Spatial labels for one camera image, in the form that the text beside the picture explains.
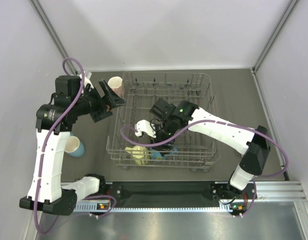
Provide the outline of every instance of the dish rack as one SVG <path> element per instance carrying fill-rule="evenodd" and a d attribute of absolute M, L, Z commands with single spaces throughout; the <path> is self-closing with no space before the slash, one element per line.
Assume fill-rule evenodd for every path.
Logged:
<path fill-rule="evenodd" d="M 117 109 L 115 129 L 112 137 L 108 136 L 106 149 L 116 165 L 128 168 L 164 167 L 209 169 L 218 159 L 218 142 L 206 135 L 185 131 L 176 138 L 175 151 L 165 155 L 164 159 L 153 157 L 151 149 L 133 151 L 126 147 L 133 145 L 124 140 L 120 134 L 122 126 L 134 126 L 139 120 L 155 118 L 149 113 L 153 104 L 163 98 L 170 104 L 178 105 L 182 100 L 197 104 L 217 116 L 216 99 L 212 93 L 210 77 L 204 73 L 174 72 L 125 72 L 123 76 L 124 96 L 127 104 Z M 149 136 L 137 138 L 133 131 L 125 131 L 128 138 L 135 142 L 149 144 Z"/>

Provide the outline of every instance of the yellow mug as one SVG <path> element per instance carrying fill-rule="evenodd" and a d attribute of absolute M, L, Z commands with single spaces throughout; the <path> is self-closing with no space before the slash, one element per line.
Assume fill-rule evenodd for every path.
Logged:
<path fill-rule="evenodd" d="M 134 146 L 134 147 L 125 147 L 126 152 L 128 152 L 132 158 L 135 160 L 138 165 L 146 165 L 149 160 L 148 149 L 144 146 Z"/>

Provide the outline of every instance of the white wall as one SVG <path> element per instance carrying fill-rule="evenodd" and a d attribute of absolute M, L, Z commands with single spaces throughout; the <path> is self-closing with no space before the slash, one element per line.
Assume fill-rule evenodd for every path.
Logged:
<path fill-rule="evenodd" d="M 308 198 L 308 0 L 299 1 L 258 74 L 290 173 Z"/>
<path fill-rule="evenodd" d="M 0 240 L 21 239 L 19 208 L 34 173 L 36 111 L 54 92 L 62 59 L 28 0 L 0 1 Z"/>
<path fill-rule="evenodd" d="M 40 0 L 86 69 L 254 66 L 289 0 Z"/>

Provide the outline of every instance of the dishwasher basket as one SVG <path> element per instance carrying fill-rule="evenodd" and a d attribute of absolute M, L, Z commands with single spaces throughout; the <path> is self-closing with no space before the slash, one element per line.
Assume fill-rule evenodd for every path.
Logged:
<path fill-rule="evenodd" d="M 150 148 L 131 150 L 133 145 L 120 135 L 122 126 L 134 126 L 139 120 L 155 118 L 149 113 L 153 104 L 163 98 L 170 104 L 178 105 L 181 100 L 197 104 L 217 115 L 216 100 L 212 93 L 210 77 L 203 73 L 174 72 L 125 72 L 123 98 L 125 106 L 117 109 L 113 136 L 108 136 L 106 149 L 116 165 L 142 167 L 189 168 L 192 170 L 209 169 L 218 159 L 218 142 L 197 132 L 185 131 L 176 138 L 175 151 L 165 157 L 155 157 Z M 149 144 L 149 136 L 137 138 L 133 131 L 125 131 L 128 138 L 135 142 Z"/>

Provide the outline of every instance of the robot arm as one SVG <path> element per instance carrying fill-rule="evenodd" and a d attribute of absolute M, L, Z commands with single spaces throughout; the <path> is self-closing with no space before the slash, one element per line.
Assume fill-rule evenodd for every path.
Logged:
<path fill-rule="evenodd" d="M 56 92 L 52 94 L 51 102 L 42 105 L 37 111 L 37 156 L 32 185 L 26 197 L 20 199 L 20 207 L 33 209 L 36 197 L 38 172 L 42 155 L 42 146 L 50 127 L 73 101 L 80 86 L 78 76 L 60 76 L 56 79 Z M 103 177 L 88 174 L 81 180 L 61 188 L 61 171 L 65 145 L 73 124 L 78 116 L 90 114 L 96 123 L 112 115 L 111 109 L 122 106 L 126 102 L 118 97 L 102 80 L 99 82 L 105 95 L 100 97 L 89 79 L 85 79 L 84 94 L 69 111 L 61 123 L 51 134 L 44 152 L 44 164 L 41 186 L 38 196 L 38 210 L 54 215 L 70 215 L 76 202 L 90 194 L 97 193 Z"/>
<path fill-rule="evenodd" d="M 161 124 L 153 124 L 141 120 L 135 125 L 136 136 L 144 133 L 151 137 L 151 141 L 159 143 L 173 136 L 179 129 L 200 120 L 214 120 L 218 124 L 202 122 L 188 128 L 189 131 L 198 132 L 223 142 L 242 155 L 242 160 L 229 180 L 228 188 L 236 193 L 242 193 L 256 175 L 261 175 L 266 163 L 270 148 L 267 141 L 244 129 L 228 127 L 229 121 L 210 114 L 197 105 L 181 101 L 178 106 L 159 99 L 150 112 L 161 119 Z M 267 129 L 259 126 L 257 130 L 267 134 Z"/>

